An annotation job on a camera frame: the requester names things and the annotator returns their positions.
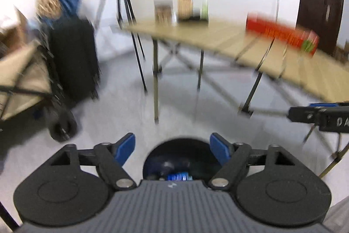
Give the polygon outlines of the blue tissue pack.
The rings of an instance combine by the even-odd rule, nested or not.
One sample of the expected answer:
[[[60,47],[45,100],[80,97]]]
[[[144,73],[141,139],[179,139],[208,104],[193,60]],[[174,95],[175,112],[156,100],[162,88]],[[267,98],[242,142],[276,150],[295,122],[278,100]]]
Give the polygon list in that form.
[[[179,172],[174,174],[169,174],[166,177],[168,181],[190,181],[193,177],[188,172]]]

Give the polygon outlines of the black trash bin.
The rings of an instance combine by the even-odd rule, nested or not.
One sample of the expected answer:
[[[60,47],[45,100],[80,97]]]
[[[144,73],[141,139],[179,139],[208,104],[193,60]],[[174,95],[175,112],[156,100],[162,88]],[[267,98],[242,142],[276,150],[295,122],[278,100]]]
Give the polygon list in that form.
[[[170,180],[186,173],[193,180],[208,183],[220,169],[208,142],[196,137],[175,137],[149,152],[143,164],[143,179]]]

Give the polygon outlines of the folding wooden slat table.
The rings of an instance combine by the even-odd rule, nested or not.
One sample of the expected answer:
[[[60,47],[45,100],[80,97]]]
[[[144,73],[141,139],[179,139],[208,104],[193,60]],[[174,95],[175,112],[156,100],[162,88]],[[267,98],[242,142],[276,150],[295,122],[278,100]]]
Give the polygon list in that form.
[[[206,69],[180,56],[178,49],[181,45],[198,49],[202,54],[221,56],[235,67],[251,68],[258,79],[267,76],[291,107],[314,103],[348,106],[348,68],[323,52],[309,55],[284,41],[247,32],[240,25],[221,20],[213,20],[208,24],[157,24],[146,20],[125,24],[122,30],[151,37],[155,52],[160,44],[164,45],[170,55],[178,57],[188,69],[197,72],[202,80],[208,79]],[[242,114],[288,118],[288,110],[251,106],[257,85],[253,85],[244,103],[234,99],[217,83],[211,82],[210,85]],[[316,122],[310,124],[312,129],[319,130],[318,112]]]

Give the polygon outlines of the red cardboard box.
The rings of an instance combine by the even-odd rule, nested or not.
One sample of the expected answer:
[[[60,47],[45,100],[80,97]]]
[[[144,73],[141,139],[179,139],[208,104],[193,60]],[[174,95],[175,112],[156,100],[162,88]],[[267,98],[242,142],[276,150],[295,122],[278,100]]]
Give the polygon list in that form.
[[[248,14],[245,29],[261,35],[284,41],[305,53],[314,55],[319,43],[318,35],[308,29],[294,28],[282,22],[258,14]]]

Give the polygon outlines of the beige folding wagon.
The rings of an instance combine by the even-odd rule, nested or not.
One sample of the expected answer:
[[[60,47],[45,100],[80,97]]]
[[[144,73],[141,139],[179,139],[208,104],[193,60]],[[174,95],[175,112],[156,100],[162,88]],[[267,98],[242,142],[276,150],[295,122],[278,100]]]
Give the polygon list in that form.
[[[48,46],[33,40],[1,59],[1,128],[30,109],[41,108],[52,139],[77,134],[77,122],[58,80]]]

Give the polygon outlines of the dark brown door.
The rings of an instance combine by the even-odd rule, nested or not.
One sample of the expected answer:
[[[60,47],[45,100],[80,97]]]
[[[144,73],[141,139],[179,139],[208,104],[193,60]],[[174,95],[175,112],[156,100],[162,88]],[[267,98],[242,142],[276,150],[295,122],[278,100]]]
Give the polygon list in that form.
[[[319,37],[318,49],[333,55],[337,46],[344,0],[300,0],[296,25]]]

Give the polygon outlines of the black suitcase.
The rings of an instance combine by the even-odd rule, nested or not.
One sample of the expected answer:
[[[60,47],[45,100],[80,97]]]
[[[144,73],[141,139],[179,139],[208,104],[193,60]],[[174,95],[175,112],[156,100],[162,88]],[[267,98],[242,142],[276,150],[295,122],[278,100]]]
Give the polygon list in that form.
[[[64,94],[78,103],[98,98],[100,81],[95,32],[85,18],[62,18],[48,30],[48,46]]]

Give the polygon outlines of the black cloth bundle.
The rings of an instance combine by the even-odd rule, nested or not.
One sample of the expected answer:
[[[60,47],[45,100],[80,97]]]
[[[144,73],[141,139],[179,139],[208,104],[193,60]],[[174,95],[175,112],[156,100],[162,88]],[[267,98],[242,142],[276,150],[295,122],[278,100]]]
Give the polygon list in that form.
[[[202,18],[200,14],[192,14],[190,16],[186,16],[181,18],[178,16],[179,23],[205,23],[208,24],[209,20],[207,18]]]

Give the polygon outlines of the green plastic bottle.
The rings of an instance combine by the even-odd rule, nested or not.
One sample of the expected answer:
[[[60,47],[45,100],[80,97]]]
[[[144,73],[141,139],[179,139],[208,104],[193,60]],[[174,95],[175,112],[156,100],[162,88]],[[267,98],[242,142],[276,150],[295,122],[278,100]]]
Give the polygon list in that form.
[[[201,19],[208,20],[208,0],[203,0],[201,8]]]

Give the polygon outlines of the tan cardboard carton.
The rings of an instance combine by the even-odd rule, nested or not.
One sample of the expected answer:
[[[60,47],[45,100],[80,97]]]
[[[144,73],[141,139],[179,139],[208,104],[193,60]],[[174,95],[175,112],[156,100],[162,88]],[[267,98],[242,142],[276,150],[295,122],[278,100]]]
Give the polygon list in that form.
[[[178,18],[187,19],[193,14],[192,0],[178,0]]]

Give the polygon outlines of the glass jar black lid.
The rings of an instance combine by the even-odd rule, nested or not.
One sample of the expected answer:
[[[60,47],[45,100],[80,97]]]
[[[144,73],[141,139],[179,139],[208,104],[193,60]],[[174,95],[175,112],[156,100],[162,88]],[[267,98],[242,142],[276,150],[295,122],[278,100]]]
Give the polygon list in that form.
[[[172,23],[173,0],[154,0],[154,18],[157,24]]]

